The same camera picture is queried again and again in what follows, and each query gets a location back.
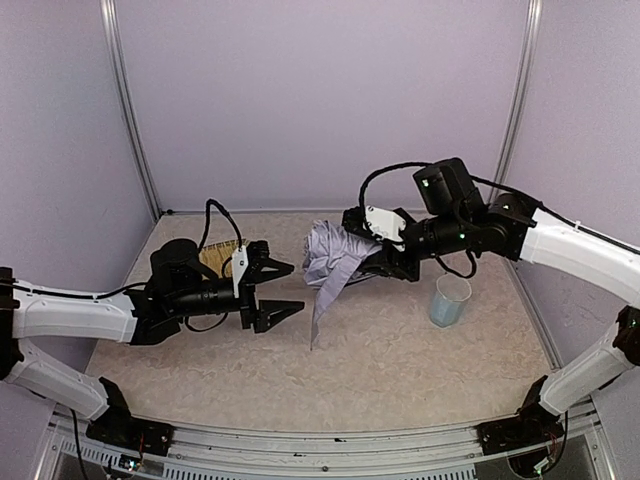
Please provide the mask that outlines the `lavender folding umbrella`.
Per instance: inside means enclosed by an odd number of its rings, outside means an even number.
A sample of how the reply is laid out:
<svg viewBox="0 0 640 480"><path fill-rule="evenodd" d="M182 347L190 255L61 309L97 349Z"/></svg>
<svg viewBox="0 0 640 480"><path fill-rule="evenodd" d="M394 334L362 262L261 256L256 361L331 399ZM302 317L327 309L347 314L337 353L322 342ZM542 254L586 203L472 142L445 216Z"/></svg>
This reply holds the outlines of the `lavender folding umbrella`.
<svg viewBox="0 0 640 480"><path fill-rule="evenodd" d="M313 305L310 349L320 334L320 320L349 285L365 281L371 274L358 273L361 264L382 246L351 234L330 221L315 221L306 237L302 263L305 283L316 290Z"/></svg>

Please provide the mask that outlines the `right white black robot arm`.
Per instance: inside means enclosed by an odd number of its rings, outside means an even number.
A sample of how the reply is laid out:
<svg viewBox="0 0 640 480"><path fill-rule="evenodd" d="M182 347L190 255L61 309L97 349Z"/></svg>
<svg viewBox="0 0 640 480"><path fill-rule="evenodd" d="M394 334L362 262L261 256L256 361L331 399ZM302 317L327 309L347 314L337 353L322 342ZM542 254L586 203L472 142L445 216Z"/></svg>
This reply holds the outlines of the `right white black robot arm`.
<svg viewBox="0 0 640 480"><path fill-rule="evenodd" d="M559 371L534 383L514 419L543 426L555 422L576 401L639 364L639 250L570 221L542 201L503 187L493 202L483 200L483 179L462 159L411 162L413 180L429 213L415 220L404 209L368 206L365 194L377 177L407 168L390 165L369 174L358 203L343 213L345 230L379 244L361 270L409 282L419 279L421 261L437 263L462 252L475 262L489 252L512 261L539 264L598 286L625 301L615 323L589 349Z"/></svg>

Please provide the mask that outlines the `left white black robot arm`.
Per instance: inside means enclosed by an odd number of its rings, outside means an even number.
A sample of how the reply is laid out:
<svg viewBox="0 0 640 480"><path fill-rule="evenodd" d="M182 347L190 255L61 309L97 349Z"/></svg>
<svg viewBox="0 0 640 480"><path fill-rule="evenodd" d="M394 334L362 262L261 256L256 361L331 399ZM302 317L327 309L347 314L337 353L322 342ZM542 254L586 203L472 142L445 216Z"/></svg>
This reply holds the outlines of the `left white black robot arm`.
<svg viewBox="0 0 640 480"><path fill-rule="evenodd" d="M186 238L165 243L150 257L151 276L109 293L47 290L1 270L1 379L69 407L93 423L129 417L119 387L87 376L41 351L35 337L110 340L154 346L180 332L193 317L239 315L241 325L265 333L303 310L302 301L259 300L259 284L290 275L291 264L271 258L265 241L239 247L231 273L220 276L201 262Z"/></svg>

